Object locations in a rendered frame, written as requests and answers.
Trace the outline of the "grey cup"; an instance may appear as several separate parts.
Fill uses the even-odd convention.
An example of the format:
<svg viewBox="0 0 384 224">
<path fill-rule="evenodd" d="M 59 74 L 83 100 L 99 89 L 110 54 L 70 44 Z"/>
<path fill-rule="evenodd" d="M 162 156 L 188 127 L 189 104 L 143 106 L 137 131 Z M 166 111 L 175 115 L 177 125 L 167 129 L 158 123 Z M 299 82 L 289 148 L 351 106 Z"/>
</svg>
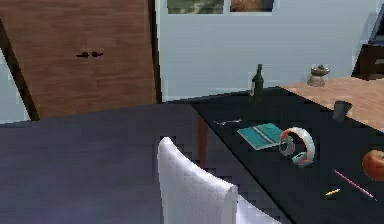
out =
<svg viewBox="0 0 384 224">
<path fill-rule="evenodd" d="M 333 119 L 337 122 L 343 122 L 351 108 L 350 102 L 337 100 L 334 103 Z"/>
</svg>

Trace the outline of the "dark green glass bottle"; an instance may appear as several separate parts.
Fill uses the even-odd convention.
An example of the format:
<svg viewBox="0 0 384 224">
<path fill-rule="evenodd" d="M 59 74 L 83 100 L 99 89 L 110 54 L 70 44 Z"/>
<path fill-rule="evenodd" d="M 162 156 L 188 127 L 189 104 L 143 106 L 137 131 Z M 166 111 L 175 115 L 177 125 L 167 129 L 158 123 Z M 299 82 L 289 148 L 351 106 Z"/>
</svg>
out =
<svg viewBox="0 0 384 224">
<path fill-rule="evenodd" d="M 255 104 L 259 104 L 261 101 L 261 96 L 262 96 L 262 90 L 263 90 L 263 84 L 264 84 L 264 79 L 262 76 L 262 64 L 259 64 L 257 66 L 257 72 L 252 78 L 252 87 L 251 87 L 251 101 Z"/>
</svg>

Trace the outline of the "white and orange headphones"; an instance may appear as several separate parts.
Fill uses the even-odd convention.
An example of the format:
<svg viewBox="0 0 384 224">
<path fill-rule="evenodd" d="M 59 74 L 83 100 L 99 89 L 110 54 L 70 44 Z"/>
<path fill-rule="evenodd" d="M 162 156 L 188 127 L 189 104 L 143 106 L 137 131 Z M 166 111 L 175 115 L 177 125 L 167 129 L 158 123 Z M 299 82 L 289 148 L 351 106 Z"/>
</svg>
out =
<svg viewBox="0 0 384 224">
<path fill-rule="evenodd" d="M 314 160 L 316 148 L 309 132 L 303 128 L 291 127 L 280 134 L 279 151 L 283 156 L 292 155 L 295 152 L 295 143 L 292 137 L 295 134 L 303 141 L 305 150 L 292 157 L 292 162 L 298 167 L 306 167 Z"/>
</svg>

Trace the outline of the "green landscape framed picture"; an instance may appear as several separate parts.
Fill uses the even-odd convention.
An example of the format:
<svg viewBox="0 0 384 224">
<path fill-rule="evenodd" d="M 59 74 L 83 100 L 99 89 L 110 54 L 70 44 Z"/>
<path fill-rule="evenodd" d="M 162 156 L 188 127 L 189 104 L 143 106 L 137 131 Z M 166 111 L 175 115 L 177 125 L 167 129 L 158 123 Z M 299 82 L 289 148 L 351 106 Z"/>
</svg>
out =
<svg viewBox="0 0 384 224">
<path fill-rule="evenodd" d="M 166 0 L 169 14 L 222 14 L 224 0 Z"/>
</svg>

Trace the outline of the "silver spoon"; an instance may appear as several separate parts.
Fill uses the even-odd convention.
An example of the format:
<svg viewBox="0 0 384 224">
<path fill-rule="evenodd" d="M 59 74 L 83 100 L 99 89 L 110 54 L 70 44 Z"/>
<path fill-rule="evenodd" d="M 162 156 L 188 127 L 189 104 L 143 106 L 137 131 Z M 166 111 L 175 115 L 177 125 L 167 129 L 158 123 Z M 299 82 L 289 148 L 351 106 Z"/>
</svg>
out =
<svg viewBox="0 0 384 224">
<path fill-rule="evenodd" d="M 239 123 L 241 121 L 242 119 L 237 119 L 237 120 L 227 120 L 227 121 L 214 121 L 214 123 L 220 126 L 224 126 L 229 123 Z"/>
</svg>

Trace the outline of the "teal book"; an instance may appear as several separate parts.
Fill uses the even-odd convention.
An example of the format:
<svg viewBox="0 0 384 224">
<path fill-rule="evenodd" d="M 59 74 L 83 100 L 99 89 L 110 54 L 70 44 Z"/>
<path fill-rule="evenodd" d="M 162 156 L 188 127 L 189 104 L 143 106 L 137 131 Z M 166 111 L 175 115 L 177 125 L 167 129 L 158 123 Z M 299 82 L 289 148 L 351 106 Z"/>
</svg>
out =
<svg viewBox="0 0 384 224">
<path fill-rule="evenodd" d="M 262 150 L 280 144 L 282 130 L 273 123 L 242 128 L 237 133 L 254 149 Z"/>
</svg>

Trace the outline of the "orange framed picture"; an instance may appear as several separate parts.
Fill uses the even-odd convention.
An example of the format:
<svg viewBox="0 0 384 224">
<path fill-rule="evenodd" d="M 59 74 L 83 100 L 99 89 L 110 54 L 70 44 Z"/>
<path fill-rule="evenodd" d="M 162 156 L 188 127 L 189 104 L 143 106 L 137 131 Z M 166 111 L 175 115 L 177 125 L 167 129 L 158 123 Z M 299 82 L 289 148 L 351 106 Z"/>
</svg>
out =
<svg viewBox="0 0 384 224">
<path fill-rule="evenodd" d="M 271 12 L 274 0 L 231 0 L 231 12 Z"/>
</svg>

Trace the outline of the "black dining table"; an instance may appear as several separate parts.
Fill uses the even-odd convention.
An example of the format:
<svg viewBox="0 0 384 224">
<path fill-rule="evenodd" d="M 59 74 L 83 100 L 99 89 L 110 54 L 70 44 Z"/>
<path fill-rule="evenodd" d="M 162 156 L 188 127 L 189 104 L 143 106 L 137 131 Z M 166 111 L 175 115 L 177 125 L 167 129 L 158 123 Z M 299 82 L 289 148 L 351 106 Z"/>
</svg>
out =
<svg viewBox="0 0 384 224">
<path fill-rule="evenodd" d="M 362 170 L 362 158 L 368 151 L 384 149 L 384 133 L 350 118 L 338 123 L 330 109 L 280 87 L 264 89 L 259 104 L 242 93 L 196 100 L 192 106 L 292 224 L 384 224 L 384 182 L 371 180 Z M 224 126 L 214 123 L 237 119 L 242 121 Z M 314 162 L 299 168 L 276 147 L 256 151 L 237 133 L 240 128 L 264 123 L 282 130 L 306 129 L 316 146 Z M 338 188 L 340 192 L 325 196 Z"/>
</svg>

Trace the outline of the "brown wooden double door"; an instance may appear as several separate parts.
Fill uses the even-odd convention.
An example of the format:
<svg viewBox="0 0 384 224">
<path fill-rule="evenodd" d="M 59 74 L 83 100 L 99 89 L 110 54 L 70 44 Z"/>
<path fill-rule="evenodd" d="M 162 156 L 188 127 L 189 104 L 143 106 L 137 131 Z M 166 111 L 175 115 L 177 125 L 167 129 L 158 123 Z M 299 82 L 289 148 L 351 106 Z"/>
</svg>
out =
<svg viewBox="0 0 384 224">
<path fill-rule="evenodd" d="M 155 0 L 0 0 L 0 49 L 33 120 L 161 100 Z"/>
</svg>

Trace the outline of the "red apple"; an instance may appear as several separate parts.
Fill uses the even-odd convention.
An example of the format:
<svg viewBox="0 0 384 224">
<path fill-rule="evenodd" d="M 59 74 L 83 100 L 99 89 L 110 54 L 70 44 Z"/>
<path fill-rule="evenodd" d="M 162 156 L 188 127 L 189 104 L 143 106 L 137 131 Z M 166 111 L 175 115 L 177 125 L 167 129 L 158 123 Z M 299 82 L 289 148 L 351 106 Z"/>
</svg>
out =
<svg viewBox="0 0 384 224">
<path fill-rule="evenodd" d="M 384 181 L 384 151 L 371 150 L 366 153 L 363 157 L 362 167 L 369 178 Z"/>
</svg>

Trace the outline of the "dark framed screen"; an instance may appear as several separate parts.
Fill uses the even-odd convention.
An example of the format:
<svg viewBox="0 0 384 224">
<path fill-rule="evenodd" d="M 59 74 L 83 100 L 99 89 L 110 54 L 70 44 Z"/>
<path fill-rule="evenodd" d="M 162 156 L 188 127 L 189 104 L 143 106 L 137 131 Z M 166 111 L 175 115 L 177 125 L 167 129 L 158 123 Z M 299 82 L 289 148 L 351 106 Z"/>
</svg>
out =
<svg viewBox="0 0 384 224">
<path fill-rule="evenodd" d="M 384 3 L 381 5 L 368 43 L 370 45 L 384 45 Z"/>
</svg>

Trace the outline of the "dark brown cabinet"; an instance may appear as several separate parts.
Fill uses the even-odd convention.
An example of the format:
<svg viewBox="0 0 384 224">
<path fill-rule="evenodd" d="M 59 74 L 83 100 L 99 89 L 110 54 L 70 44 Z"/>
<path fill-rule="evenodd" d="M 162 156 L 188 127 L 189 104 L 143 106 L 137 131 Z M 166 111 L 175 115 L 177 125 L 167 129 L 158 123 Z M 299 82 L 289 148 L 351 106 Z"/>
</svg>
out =
<svg viewBox="0 0 384 224">
<path fill-rule="evenodd" d="M 363 44 L 352 77 L 366 81 L 384 79 L 384 46 Z"/>
</svg>

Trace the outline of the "white chair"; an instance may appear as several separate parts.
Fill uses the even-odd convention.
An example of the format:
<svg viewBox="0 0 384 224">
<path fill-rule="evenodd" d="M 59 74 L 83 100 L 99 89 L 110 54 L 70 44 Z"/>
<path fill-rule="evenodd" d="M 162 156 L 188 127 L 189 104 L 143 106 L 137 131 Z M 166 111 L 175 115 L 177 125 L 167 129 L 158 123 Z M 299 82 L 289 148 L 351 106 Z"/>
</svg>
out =
<svg viewBox="0 0 384 224">
<path fill-rule="evenodd" d="M 241 195 L 238 188 L 201 169 L 169 137 L 157 152 L 164 224 L 282 224 Z"/>
</svg>

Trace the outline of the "pink pencil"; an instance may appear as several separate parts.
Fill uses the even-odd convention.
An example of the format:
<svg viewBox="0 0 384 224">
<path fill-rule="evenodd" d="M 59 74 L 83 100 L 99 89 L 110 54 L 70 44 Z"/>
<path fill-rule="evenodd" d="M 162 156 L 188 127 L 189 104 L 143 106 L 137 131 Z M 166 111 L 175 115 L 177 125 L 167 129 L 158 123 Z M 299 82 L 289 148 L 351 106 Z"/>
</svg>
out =
<svg viewBox="0 0 384 224">
<path fill-rule="evenodd" d="M 333 169 L 333 172 L 339 176 L 340 178 L 342 178 L 344 181 L 346 181 L 347 183 L 349 183 L 350 185 L 352 185 L 354 188 L 358 189 L 361 193 L 363 193 L 364 195 L 366 195 L 367 197 L 369 197 L 370 199 L 373 199 L 374 201 L 377 201 L 377 199 L 375 198 L 374 195 L 372 195 L 370 192 L 368 192 L 366 189 L 362 188 L 360 185 L 358 185 L 357 183 L 353 182 L 351 179 L 349 179 L 348 177 L 346 177 L 345 175 L 343 175 L 341 172 L 337 171 L 336 169 Z"/>
</svg>

